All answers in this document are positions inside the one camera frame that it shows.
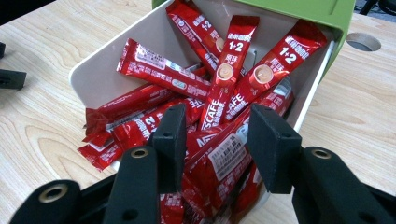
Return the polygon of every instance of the green lid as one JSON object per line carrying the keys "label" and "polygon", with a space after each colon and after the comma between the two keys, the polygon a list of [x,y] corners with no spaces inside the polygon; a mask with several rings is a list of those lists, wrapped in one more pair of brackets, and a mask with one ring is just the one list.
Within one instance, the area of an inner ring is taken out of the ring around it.
{"label": "green lid", "polygon": [[[164,0],[152,0],[152,5],[157,7],[163,2]],[[325,71],[330,68],[345,42],[355,6],[355,0],[235,0],[235,2],[333,28],[336,33],[335,47]]]}

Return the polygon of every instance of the wooden table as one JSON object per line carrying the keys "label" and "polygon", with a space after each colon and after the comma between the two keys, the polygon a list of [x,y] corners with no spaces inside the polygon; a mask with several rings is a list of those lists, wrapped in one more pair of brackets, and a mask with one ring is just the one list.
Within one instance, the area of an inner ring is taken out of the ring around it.
{"label": "wooden table", "polygon": [[[84,107],[68,83],[73,66],[150,12],[146,1],[58,0],[0,27],[0,68],[26,71],[20,91],[0,90],[0,222],[39,186],[74,179],[82,188],[114,171],[77,152]],[[336,152],[364,183],[396,194],[396,72],[393,23],[354,15],[350,32],[382,48],[348,44],[318,87],[300,134],[304,146]],[[296,223],[290,195],[270,197],[245,223]]]}

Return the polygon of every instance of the pile of packets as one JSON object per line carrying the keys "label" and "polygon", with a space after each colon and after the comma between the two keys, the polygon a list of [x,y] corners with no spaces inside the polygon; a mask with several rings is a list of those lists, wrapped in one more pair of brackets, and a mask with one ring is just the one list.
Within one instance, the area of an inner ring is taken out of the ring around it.
{"label": "pile of packets", "polygon": [[[161,222],[232,223],[255,203],[262,183],[245,146],[249,106],[266,105],[284,115],[293,100],[288,74],[327,40],[315,24],[299,20],[247,71],[243,63],[259,17],[234,15],[224,40],[192,1],[176,0],[166,12],[200,63],[183,68],[128,39],[117,71],[148,84],[87,108],[88,145],[78,151],[103,170],[125,150],[145,145],[167,108],[185,104],[182,191],[161,195]],[[231,197],[238,181],[243,186]]]}

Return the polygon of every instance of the white container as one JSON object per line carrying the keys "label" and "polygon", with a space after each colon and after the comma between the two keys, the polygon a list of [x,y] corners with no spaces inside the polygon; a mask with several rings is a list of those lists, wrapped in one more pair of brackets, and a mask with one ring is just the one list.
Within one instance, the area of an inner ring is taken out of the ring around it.
{"label": "white container", "polygon": [[[187,40],[166,15],[165,9],[171,3],[172,1],[167,1],[155,8],[72,69],[70,83],[86,107],[97,108],[145,83],[116,71],[128,38],[180,66],[186,67],[199,62]],[[231,0],[195,0],[194,3],[223,37],[226,36],[232,15],[260,16],[260,25],[252,38],[244,64],[247,70],[253,66],[255,58],[259,61],[297,22],[295,18]],[[328,45],[319,49],[290,74],[295,101],[287,122],[297,132],[334,47],[332,29],[323,26],[320,28],[328,38]],[[265,202],[268,195],[262,196],[259,205]]]}

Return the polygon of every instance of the green container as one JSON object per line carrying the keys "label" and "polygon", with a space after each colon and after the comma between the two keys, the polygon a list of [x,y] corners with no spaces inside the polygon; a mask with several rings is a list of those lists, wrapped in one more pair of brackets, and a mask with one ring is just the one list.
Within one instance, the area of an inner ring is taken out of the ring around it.
{"label": "green container", "polygon": [[[152,0],[153,7],[165,2]],[[331,28],[335,35],[335,46],[327,64],[327,72],[338,55],[346,38],[352,19],[354,0],[235,0],[254,7],[263,8],[296,19],[313,21]]]}

